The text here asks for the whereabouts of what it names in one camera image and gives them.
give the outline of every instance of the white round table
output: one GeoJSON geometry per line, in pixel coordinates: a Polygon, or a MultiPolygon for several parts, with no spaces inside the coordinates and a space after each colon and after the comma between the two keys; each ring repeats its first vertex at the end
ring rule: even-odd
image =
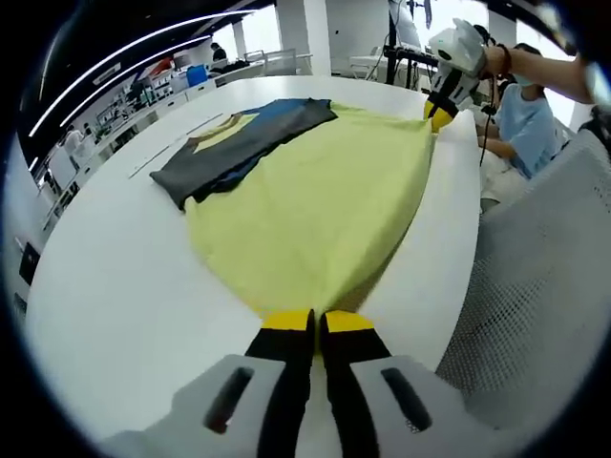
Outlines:
{"type": "MultiPolygon", "coordinates": [[[[421,118],[426,98],[344,78],[233,82],[136,136],[55,227],[29,297],[27,340],[52,393],[91,439],[148,427],[167,414],[178,389],[224,355],[243,354],[259,331],[259,318],[198,261],[182,213],[148,174],[205,119],[222,114],[207,130],[235,112],[291,97],[411,119],[421,118]]],[[[473,116],[460,114],[439,135],[410,230],[360,310],[390,352],[431,370],[450,341],[471,275],[478,161],[473,116]]],[[[312,379],[298,456],[341,456],[318,360],[312,379]]]]}

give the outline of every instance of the blue container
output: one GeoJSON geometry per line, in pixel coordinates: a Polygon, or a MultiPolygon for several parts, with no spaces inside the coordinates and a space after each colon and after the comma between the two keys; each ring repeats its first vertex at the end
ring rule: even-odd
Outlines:
{"type": "Polygon", "coordinates": [[[196,67],[190,67],[187,70],[187,82],[189,83],[189,87],[197,86],[198,84],[203,83],[208,80],[208,73],[203,65],[198,65],[196,67]]]}

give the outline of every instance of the face mask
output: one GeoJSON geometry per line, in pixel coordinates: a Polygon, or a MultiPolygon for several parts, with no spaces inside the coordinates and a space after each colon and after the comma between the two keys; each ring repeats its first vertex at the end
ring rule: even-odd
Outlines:
{"type": "Polygon", "coordinates": [[[514,78],[516,79],[516,83],[519,84],[522,88],[533,85],[530,80],[526,79],[524,76],[520,76],[519,74],[515,74],[514,78]]]}

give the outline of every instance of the hand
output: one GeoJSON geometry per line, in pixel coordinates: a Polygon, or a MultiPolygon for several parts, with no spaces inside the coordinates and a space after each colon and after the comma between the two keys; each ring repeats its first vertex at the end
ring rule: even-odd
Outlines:
{"type": "Polygon", "coordinates": [[[483,74],[491,74],[497,76],[503,71],[503,64],[505,63],[505,51],[498,46],[492,46],[486,48],[486,66],[484,67],[483,74]]]}

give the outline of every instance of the light blue shirt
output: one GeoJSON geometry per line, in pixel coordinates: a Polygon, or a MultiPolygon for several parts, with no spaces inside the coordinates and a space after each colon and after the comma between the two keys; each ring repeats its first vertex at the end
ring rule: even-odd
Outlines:
{"type": "Polygon", "coordinates": [[[540,172],[557,152],[556,124],[547,99],[524,100],[517,84],[505,89],[495,123],[500,139],[516,150],[510,162],[527,178],[540,172]]]}

